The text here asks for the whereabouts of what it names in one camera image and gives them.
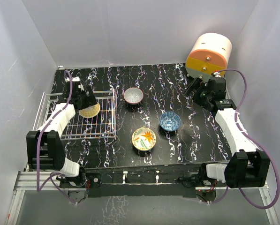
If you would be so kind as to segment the yellow teal patterned bowl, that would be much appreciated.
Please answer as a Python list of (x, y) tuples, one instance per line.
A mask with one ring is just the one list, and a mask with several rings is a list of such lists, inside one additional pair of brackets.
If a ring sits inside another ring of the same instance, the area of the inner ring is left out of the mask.
[(97, 116), (99, 111), (100, 111), (100, 104), (97, 103), (93, 106), (80, 110), (79, 114), (80, 116), (89, 119)]

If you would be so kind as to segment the grey bowl red rim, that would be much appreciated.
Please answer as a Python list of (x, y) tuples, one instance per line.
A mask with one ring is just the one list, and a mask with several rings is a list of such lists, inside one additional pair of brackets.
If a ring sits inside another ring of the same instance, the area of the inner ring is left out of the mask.
[(131, 87), (124, 91), (123, 98), (128, 104), (137, 105), (143, 100), (144, 93), (139, 88)]

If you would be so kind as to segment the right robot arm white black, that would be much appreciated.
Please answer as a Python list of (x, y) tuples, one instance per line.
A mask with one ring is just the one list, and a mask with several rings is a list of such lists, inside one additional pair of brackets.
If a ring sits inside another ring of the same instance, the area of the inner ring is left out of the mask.
[(236, 105), (226, 98), (226, 81), (223, 77), (211, 76), (207, 82), (194, 78), (186, 88), (185, 95), (192, 91), (194, 103), (213, 113), (222, 129), (232, 158), (228, 163), (203, 163), (199, 170), (199, 182), (204, 186), (215, 180), (226, 183), (229, 188), (262, 187), (268, 174), (270, 159), (240, 131), (235, 121)]

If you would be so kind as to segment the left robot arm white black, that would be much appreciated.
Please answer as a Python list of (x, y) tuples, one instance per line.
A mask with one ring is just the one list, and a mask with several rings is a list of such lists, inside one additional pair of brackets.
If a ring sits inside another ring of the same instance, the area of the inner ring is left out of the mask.
[(66, 85), (50, 117), (38, 130), (26, 135), (28, 165), (37, 174), (40, 170), (55, 171), (64, 176), (64, 182), (82, 187), (87, 176), (79, 163), (66, 157), (61, 136), (77, 112), (98, 103), (92, 88), (84, 87), (79, 77), (72, 81), (67, 78)]

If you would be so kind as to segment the round pastel drawer cabinet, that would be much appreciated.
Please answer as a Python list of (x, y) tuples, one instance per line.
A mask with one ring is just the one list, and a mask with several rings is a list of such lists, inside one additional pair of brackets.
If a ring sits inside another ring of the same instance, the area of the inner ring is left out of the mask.
[(195, 42), (185, 68), (189, 77), (208, 81), (215, 71), (226, 69), (232, 51), (231, 41), (217, 33), (205, 33)]

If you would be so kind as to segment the blue patterned bowl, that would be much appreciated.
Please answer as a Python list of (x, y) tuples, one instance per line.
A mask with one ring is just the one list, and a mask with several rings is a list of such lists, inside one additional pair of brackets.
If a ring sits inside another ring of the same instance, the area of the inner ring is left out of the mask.
[(182, 124), (182, 120), (175, 112), (165, 112), (159, 118), (159, 125), (168, 132), (176, 131)]

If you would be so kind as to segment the orange flower bowl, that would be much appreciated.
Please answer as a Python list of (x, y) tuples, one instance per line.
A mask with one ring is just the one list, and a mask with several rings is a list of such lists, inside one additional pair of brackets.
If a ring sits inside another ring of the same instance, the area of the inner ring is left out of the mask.
[(133, 146), (142, 152), (153, 149), (157, 142), (155, 133), (146, 127), (138, 128), (131, 136)]

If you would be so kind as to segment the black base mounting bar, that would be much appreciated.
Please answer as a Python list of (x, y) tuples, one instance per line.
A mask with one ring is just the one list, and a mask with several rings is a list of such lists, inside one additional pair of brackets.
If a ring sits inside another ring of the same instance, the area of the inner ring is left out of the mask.
[(178, 169), (133, 168), (131, 170), (92, 170), (75, 178), (58, 178), (61, 188), (83, 188), (85, 197), (181, 196), (203, 202), (219, 197), (215, 180), (200, 180), (197, 173)]

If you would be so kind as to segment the aluminium frame rail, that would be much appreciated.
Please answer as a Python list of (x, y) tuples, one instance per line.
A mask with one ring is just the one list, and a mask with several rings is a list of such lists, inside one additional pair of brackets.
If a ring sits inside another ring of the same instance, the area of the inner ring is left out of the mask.
[(79, 168), (70, 177), (63, 172), (47, 172), (45, 182), (68, 194), (83, 191), (86, 198), (105, 196), (198, 197), (198, 190), (213, 193), (218, 182), (227, 189), (261, 188), (269, 167), (275, 164), (263, 147), (243, 129), (238, 107), (226, 98), (226, 80), (218, 72), (207, 79), (195, 78), (186, 88), (193, 100), (215, 114), (233, 153), (229, 161), (179, 163), (108, 168)]

